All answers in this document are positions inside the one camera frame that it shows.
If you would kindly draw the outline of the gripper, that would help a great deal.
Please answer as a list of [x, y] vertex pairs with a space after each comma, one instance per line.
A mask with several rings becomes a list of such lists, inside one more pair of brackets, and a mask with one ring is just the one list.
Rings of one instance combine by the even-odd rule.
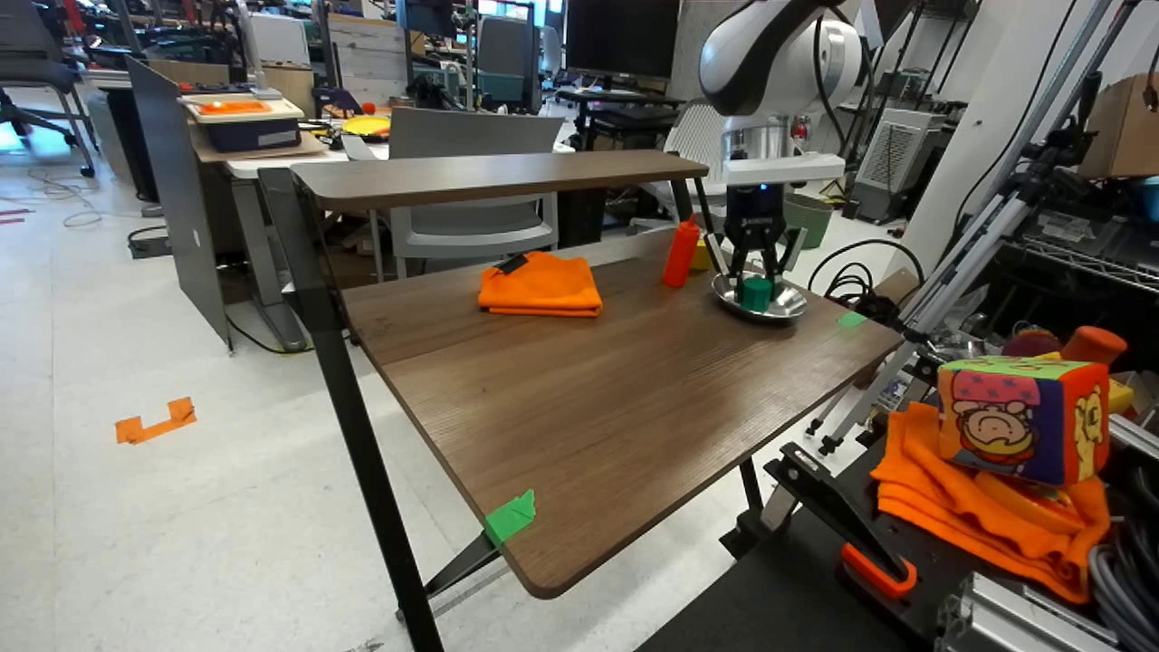
[[[732, 244], [732, 255], [728, 263], [728, 277], [732, 281], [735, 296], [745, 296], [744, 268], [751, 251], [755, 228], [759, 234], [759, 252], [764, 264], [764, 277], [771, 285], [771, 292], [782, 290], [782, 272], [785, 263], [790, 257], [790, 230], [786, 230], [785, 186], [783, 185], [729, 185], [726, 195], [724, 239]], [[778, 246], [785, 240], [785, 251], [778, 254]]]

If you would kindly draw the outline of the green cylinder block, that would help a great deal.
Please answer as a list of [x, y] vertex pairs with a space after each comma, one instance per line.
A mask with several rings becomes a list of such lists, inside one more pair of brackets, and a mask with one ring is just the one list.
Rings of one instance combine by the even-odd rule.
[[775, 283], [764, 276], [738, 277], [735, 285], [736, 305], [745, 312], [765, 313], [770, 310], [774, 290], [777, 290]]

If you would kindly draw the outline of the green bucket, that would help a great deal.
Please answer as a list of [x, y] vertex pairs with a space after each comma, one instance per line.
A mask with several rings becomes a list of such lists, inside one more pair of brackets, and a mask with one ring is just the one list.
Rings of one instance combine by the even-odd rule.
[[828, 234], [829, 220], [833, 215], [833, 206], [807, 195], [790, 193], [783, 198], [783, 215], [789, 228], [803, 228], [804, 236], [800, 239], [803, 251], [819, 248]]

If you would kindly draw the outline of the white air unit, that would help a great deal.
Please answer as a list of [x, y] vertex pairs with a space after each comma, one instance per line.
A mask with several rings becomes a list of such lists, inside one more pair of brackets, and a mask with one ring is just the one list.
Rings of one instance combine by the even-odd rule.
[[945, 127], [943, 113], [883, 109], [853, 182], [857, 220], [885, 225], [914, 212], [916, 186], [928, 178], [924, 170], [949, 135]]

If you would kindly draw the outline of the folded orange cloth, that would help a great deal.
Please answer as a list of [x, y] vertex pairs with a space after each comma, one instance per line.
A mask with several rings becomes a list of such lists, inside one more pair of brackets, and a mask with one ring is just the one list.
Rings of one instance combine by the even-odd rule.
[[510, 274], [484, 268], [478, 305], [505, 315], [596, 318], [603, 312], [590, 264], [551, 252], [526, 252], [527, 264]]

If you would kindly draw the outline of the black monitor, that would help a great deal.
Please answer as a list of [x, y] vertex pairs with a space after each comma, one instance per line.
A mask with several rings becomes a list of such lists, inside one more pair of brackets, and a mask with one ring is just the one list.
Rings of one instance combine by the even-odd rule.
[[681, 0], [566, 0], [564, 69], [669, 80]]

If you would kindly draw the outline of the crumpled orange cloth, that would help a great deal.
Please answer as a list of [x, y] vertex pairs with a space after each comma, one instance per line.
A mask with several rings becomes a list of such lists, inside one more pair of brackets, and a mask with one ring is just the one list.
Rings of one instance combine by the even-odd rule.
[[943, 461], [935, 450], [939, 433], [935, 406], [912, 403], [887, 417], [885, 453], [872, 472], [879, 510], [1067, 602], [1088, 603], [1089, 552], [1111, 527], [1101, 479], [1060, 490], [1083, 522], [1076, 535], [1048, 532], [985, 495], [968, 469]]

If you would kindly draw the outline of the colourful plush cube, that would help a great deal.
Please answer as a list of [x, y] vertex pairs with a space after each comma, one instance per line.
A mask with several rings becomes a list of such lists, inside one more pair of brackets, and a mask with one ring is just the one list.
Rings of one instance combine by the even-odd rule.
[[941, 457], [1067, 488], [1110, 455], [1109, 368], [1102, 362], [985, 356], [938, 368]]

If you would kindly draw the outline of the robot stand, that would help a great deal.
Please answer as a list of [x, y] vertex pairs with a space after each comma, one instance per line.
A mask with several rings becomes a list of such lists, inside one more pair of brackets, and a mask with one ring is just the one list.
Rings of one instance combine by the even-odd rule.
[[1014, 589], [1027, 585], [1109, 628], [1127, 652], [1159, 652], [1159, 445], [1138, 428], [1111, 428], [1127, 452], [1115, 469], [1118, 529], [1089, 552], [1087, 607], [1073, 607], [1040, 583], [974, 557], [877, 507], [872, 470], [885, 453], [882, 435], [863, 433], [865, 453], [837, 475], [857, 510], [898, 554], [914, 564], [918, 583], [906, 606], [887, 603], [845, 573], [843, 541], [819, 517], [800, 507], [779, 530], [750, 514], [750, 549], [716, 583], [654, 633], [637, 652], [933, 652], [938, 611], [974, 572]]

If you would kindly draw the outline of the orange plush toy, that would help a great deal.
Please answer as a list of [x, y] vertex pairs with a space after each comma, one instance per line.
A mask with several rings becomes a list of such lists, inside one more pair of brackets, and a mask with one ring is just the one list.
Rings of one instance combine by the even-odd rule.
[[1035, 327], [1011, 335], [1001, 347], [1001, 354], [1009, 358], [1081, 360], [1105, 366], [1111, 366], [1125, 352], [1127, 340], [1100, 327], [1079, 327], [1067, 340], [1060, 340], [1051, 331]]

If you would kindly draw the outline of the aluminium extrusion bar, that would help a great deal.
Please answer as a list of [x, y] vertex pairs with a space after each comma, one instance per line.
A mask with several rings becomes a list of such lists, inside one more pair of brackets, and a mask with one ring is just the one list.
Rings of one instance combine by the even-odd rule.
[[1123, 652], [1109, 628], [1018, 585], [974, 572], [938, 611], [933, 652]]

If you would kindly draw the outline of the box with orange lid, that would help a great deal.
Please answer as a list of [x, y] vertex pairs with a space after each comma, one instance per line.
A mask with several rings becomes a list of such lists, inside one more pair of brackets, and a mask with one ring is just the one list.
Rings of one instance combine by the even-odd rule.
[[286, 98], [261, 98], [253, 91], [183, 95], [190, 119], [221, 153], [289, 148], [301, 144], [305, 113]]

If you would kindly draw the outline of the dark partition panel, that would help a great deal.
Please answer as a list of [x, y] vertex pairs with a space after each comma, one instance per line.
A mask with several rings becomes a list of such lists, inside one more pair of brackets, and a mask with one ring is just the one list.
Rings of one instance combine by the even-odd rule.
[[235, 344], [218, 277], [214, 236], [207, 225], [199, 157], [187, 122], [189, 112], [178, 100], [178, 86], [147, 63], [131, 59], [127, 72], [168, 227], [178, 290], [232, 351]]

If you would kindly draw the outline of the orange floor tape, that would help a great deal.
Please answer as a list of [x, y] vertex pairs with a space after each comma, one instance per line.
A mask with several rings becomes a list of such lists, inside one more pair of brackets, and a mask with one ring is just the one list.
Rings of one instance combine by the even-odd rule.
[[168, 403], [168, 417], [146, 425], [140, 416], [123, 418], [115, 424], [117, 444], [141, 445], [159, 435], [190, 426], [197, 422], [197, 413], [191, 397], [172, 400]]

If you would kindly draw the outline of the black office chair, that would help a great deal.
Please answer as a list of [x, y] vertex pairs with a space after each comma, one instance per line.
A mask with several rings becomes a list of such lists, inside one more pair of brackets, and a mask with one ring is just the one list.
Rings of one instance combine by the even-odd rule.
[[[65, 63], [61, 46], [45, 25], [41, 5], [32, 0], [0, 0], [0, 125], [7, 124], [21, 141], [32, 129], [50, 129], [63, 144], [81, 153], [81, 176], [95, 178], [92, 153], [100, 146], [92, 117], [78, 91], [80, 75]], [[17, 107], [8, 88], [46, 88], [54, 91], [61, 111]]]

